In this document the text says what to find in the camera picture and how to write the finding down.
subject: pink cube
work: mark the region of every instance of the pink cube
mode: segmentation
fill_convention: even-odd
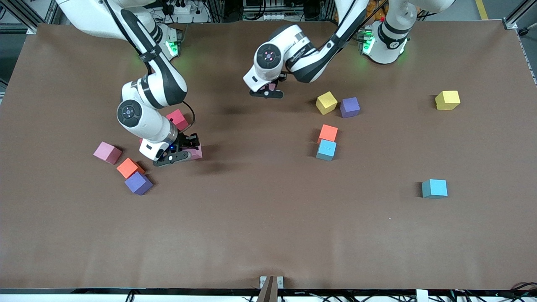
[[[195,148],[185,148],[183,150],[187,150],[192,154],[190,160],[197,160],[203,157],[203,154],[201,153],[201,146],[198,146],[198,150]]]
[[[105,162],[115,164],[118,161],[118,158],[121,156],[121,153],[121,150],[117,149],[116,147],[108,143],[101,142],[97,150],[93,152],[93,155],[104,160]]]
[[[179,109],[167,115],[166,118],[169,119],[179,131],[184,130],[188,126],[188,122]]]

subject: light blue cube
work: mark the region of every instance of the light blue cube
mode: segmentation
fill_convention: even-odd
[[[319,143],[319,149],[317,149],[317,158],[331,161],[336,153],[336,143],[329,140],[321,140]]]
[[[447,197],[447,182],[443,179],[430,179],[422,182],[423,198],[440,199]]]

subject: cube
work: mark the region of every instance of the cube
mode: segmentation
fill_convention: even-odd
[[[434,98],[434,101],[438,110],[453,110],[461,103],[459,92],[456,90],[442,91]]]
[[[136,172],[140,172],[142,174],[145,173],[138,163],[130,158],[124,160],[116,169],[119,171],[119,173],[121,173],[121,175],[123,175],[124,178],[129,178]]]
[[[137,195],[143,195],[153,186],[151,181],[147,179],[147,176],[140,172],[132,174],[131,177],[127,178],[125,184],[129,187],[132,193]]]
[[[203,154],[201,153],[201,146],[198,146],[198,150],[195,148],[184,148],[183,150],[187,150],[192,154],[190,160],[198,160],[203,157]]]
[[[169,119],[179,131],[183,131],[188,126],[188,122],[179,109],[167,115],[166,118]]]
[[[355,117],[360,113],[360,104],[355,97],[344,98],[339,106],[343,118]]]
[[[321,135],[319,135],[317,143],[320,143],[321,140],[336,141],[336,134],[337,128],[323,125],[323,127],[321,128]]]
[[[121,153],[121,150],[117,149],[116,147],[108,143],[101,142],[99,147],[97,147],[97,150],[93,152],[93,155],[107,163],[115,164],[121,156]]]
[[[422,182],[423,198],[440,199],[447,197],[447,182],[443,179],[430,179]]]
[[[319,109],[322,115],[334,110],[337,105],[337,100],[334,98],[331,92],[327,92],[317,98],[315,106]]]
[[[317,149],[317,158],[331,161],[336,153],[336,143],[328,140],[321,140],[319,149]]]

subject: magenta cube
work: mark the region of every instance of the magenta cube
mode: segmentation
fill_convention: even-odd
[[[339,106],[343,118],[355,117],[360,113],[360,104],[355,97],[345,98]]]
[[[198,150],[196,150],[195,148],[184,148],[183,150],[188,151],[192,154],[190,160],[197,160],[203,157],[203,154],[201,153],[201,146],[198,146]]]
[[[188,122],[179,109],[167,115],[166,118],[169,119],[179,131],[184,130],[188,126]]]
[[[104,160],[105,162],[115,164],[121,156],[121,150],[110,145],[109,143],[101,142],[97,150],[93,152],[93,155]]]
[[[131,177],[127,178],[125,184],[129,187],[132,193],[137,195],[143,195],[153,186],[151,181],[147,179],[147,176],[140,172],[132,174]]]

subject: blue cube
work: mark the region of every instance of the blue cube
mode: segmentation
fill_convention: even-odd
[[[447,197],[447,182],[443,179],[430,179],[422,182],[423,198],[440,199]]]
[[[319,149],[317,149],[317,158],[331,161],[332,158],[334,158],[334,154],[336,153],[336,143],[329,140],[321,140],[321,143],[319,143]]]
[[[344,98],[339,106],[343,118],[355,117],[360,113],[360,104],[355,97]]]
[[[127,185],[127,187],[129,187],[132,193],[138,195],[143,195],[153,186],[151,181],[147,179],[147,176],[141,174],[140,172],[132,174],[131,177],[127,178],[125,184]]]

